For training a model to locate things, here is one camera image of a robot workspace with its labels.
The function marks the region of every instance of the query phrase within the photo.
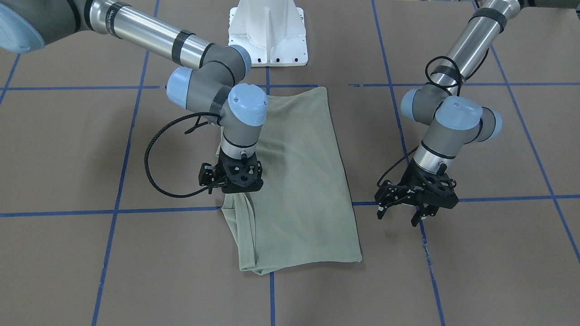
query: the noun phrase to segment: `green cloth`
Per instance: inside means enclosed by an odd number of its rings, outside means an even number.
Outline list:
[[[256,146],[264,186],[226,194],[222,212],[240,270],[360,262],[356,221],[323,87],[269,97]]]

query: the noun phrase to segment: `white plastic base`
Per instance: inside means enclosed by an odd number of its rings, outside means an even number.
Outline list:
[[[240,0],[230,10],[229,45],[243,46],[252,67],[308,62],[304,10],[293,0]]]

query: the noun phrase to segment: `towel fold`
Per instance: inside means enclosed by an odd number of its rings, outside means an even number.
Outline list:
[[[240,270],[360,262],[356,221],[323,87],[269,97],[256,146],[264,186],[226,194],[222,212]]]

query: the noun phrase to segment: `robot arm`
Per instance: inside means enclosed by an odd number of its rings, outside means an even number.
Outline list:
[[[407,204],[417,208],[411,219],[416,226],[421,219],[434,216],[439,208],[451,209],[459,202],[454,192],[456,182],[445,173],[447,168],[464,144],[491,139],[502,127],[497,111],[459,97],[461,85],[477,71],[492,41],[522,8],[576,8],[579,3],[580,0],[483,1],[448,54],[427,64],[428,83],[403,97],[403,115],[429,128],[401,181],[397,185],[389,180],[380,183],[383,175],[377,182],[375,201],[379,205],[379,219],[389,207]],[[429,72],[429,65],[436,60],[439,65]]]
[[[93,30],[182,66],[168,81],[169,99],[193,113],[210,113],[208,122],[223,127],[218,162],[215,167],[202,165],[200,185],[215,187],[221,180],[218,186],[225,193],[262,187],[262,167],[255,147],[266,120],[268,99],[259,87],[239,84],[252,65],[241,46],[223,48],[112,0],[1,0],[2,30],[5,37],[2,39],[0,33],[0,45],[16,53],[42,49],[77,31]]]

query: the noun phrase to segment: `light blue joint cap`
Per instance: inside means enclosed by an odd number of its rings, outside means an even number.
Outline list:
[[[169,77],[167,81],[167,97],[180,107],[187,108],[187,90],[193,69],[179,67]]]
[[[493,137],[497,136],[503,127],[503,119],[502,119],[502,116],[499,114],[499,112],[495,111],[492,108],[490,108],[490,111],[494,114],[495,129],[494,129],[494,132],[492,132],[491,136],[487,140],[490,140]]]
[[[230,45],[228,48],[234,48],[244,59],[244,64],[246,65],[246,74],[244,75],[245,78],[250,73],[250,68],[252,68],[252,57],[250,57],[248,51],[241,45]]]
[[[415,100],[415,93],[418,89],[411,89],[410,91],[403,96],[403,100],[401,101],[401,113],[416,122],[415,117],[413,116],[413,100]]]
[[[227,97],[231,112],[249,126],[261,126],[266,121],[268,96],[256,85],[238,84]]]
[[[435,112],[435,119],[442,125],[454,130],[469,130],[479,124],[483,108],[464,97],[450,96]]]
[[[38,31],[14,10],[0,3],[0,47],[15,53],[28,53],[46,44]]]

